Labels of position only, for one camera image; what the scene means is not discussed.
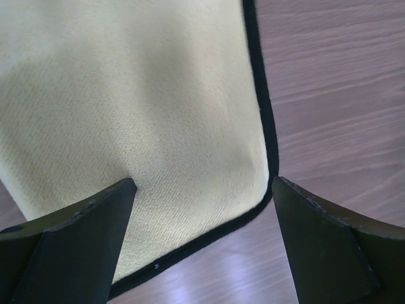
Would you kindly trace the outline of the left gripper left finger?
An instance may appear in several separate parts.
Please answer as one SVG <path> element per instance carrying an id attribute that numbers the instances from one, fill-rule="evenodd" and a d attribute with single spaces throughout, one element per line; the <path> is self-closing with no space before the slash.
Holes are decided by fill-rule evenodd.
<path id="1" fill-rule="evenodd" d="M 97 194 L 1 231 L 1 303 L 106 303 L 137 187 Z"/>

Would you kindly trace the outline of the dark grey towel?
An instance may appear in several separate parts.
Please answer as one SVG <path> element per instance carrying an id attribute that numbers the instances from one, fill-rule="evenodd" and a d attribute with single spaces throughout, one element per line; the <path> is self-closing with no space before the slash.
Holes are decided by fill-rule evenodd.
<path id="1" fill-rule="evenodd" d="M 137 186 L 110 298 L 255 219 L 278 168 L 254 1 L 1 2 L 1 181 L 25 218 Z"/>

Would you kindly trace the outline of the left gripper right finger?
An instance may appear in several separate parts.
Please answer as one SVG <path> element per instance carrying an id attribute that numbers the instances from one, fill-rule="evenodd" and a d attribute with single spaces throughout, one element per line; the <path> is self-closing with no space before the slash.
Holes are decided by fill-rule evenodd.
<path id="1" fill-rule="evenodd" d="M 299 303 L 404 303 L 404 228 L 284 177 L 272 190 Z"/>

